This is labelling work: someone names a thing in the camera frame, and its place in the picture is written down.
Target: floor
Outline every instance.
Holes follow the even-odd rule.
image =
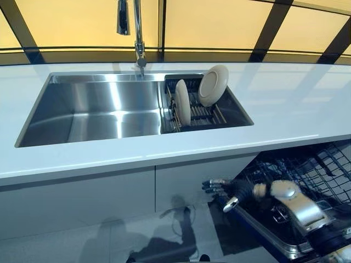
[[[125,263],[277,262],[215,205],[170,210],[125,221],[0,241],[0,262]]]

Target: faucet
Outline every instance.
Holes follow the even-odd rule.
[[[135,15],[135,32],[137,34],[137,40],[135,41],[135,54],[137,56],[137,65],[140,67],[141,74],[144,75],[146,58],[145,58],[145,45],[143,42],[143,33],[141,30],[140,0],[134,0],[134,15]],[[127,0],[118,0],[117,33],[124,36],[130,35]]]

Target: cabinet door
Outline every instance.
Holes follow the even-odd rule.
[[[0,192],[0,239],[154,213],[154,167]]]
[[[211,178],[233,179],[257,153],[156,166],[156,211],[209,202],[201,189]]]

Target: countertop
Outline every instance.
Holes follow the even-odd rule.
[[[215,63],[148,64],[145,72]],[[224,63],[253,126],[16,148],[51,72],[135,71],[134,64],[0,67],[0,185],[241,155],[351,138],[351,66]]]

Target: plate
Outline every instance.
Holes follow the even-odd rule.
[[[229,71],[224,65],[217,65],[206,72],[199,87],[199,101],[205,107],[215,104],[223,95],[229,79]]]
[[[191,121],[190,101],[185,81],[177,82],[174,92],[175,105],[177,106],[178,117],[183,126],[189,126]]]

